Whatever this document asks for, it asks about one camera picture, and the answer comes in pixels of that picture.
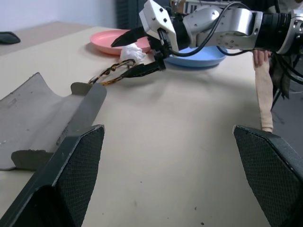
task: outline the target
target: beige table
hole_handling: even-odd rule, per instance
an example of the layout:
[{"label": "beige table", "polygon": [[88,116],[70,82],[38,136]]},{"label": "beige table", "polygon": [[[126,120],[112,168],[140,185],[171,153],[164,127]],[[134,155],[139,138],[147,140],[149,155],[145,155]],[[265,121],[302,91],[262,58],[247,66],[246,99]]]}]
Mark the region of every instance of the beige table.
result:
[{"label": "beige table", "polygon": [[[55,93],[68,95],[72,82],[87,82],[116,61],[89,44],[102,30],[6,50],[0,98],[38,71]],[[232,135],[235,124],[260,127],[254,77],[248,53],[211,70],[168,65],[108,86],[95,121],[105,124],[106,136],[83,226],[268,227]],[[0,216],[30,176],[0,172]]]}]

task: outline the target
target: pink plate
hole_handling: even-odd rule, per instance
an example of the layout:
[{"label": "pink plate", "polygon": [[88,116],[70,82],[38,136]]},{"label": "pink plate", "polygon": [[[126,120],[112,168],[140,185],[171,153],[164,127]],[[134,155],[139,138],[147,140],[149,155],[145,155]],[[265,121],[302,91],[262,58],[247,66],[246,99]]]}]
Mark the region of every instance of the pink plate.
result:
[{"label": "pink plate", "polygon": [[[122,46],[120,47],[111,47],[111,44],[115,39],[120,35],[123,35],[128,30],[110,30],[104,32],[98,32],[90,38],[90,41],[93,43],[94,47],[98,50],[109,53],[112,55],[120,55]],[[136,42],[136,45],[140,47],[144,53],[147,53],[151,50],[151,47],[148,43],[147,37],[141,38]]]}]

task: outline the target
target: white wall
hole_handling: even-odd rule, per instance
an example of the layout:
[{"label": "white wall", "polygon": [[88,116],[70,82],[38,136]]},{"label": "white wall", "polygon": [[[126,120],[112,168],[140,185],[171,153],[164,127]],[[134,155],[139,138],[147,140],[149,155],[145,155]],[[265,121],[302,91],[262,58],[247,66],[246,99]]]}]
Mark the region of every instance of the white wall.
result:
[{"label": "white wall", "polygon": [[116,27],[114,0],[0,0],[0,31],[52,21]]}]

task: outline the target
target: blue plate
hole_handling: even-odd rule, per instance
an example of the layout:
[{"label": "blue plate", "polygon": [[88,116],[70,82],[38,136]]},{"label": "blue plate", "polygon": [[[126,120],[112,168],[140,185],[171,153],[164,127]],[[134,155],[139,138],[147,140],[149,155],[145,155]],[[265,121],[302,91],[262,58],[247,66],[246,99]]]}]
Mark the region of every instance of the blue plate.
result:
[{"label": "blue plate", "polygon": [[[193,50],[194,49],[186,48],[180,51],[180,53],[188,53]],[[216,46],[207,46],[204,47],[199,53],[196,53],[190,57],[169,57],[165,59],[165,61],[183,67],[206,68],[219,64],[224,60],[225,57],[226,56],[222,54]]]}]

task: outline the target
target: robotic arm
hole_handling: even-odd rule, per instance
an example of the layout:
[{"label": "robotic arm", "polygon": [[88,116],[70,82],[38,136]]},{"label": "robotic arm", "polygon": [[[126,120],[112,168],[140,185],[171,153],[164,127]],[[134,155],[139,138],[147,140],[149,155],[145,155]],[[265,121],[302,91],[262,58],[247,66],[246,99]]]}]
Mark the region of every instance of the robotic arm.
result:
[{"label": "robotic arm", "polygon": [[197,8],[185,17],[171,20],[168,12],[153,0],[148,0],[140,12],[143,27],[117,38],[112,46],[124,46],[148,36],[155,62],[138,65],[125,77],[140,77],[165,70],[164,59],[187,47],[220,46],[227,49],[268,50],[281,55],[303,52],[303,11],[263,13],[245,9],[233,2],[209,4]]}]

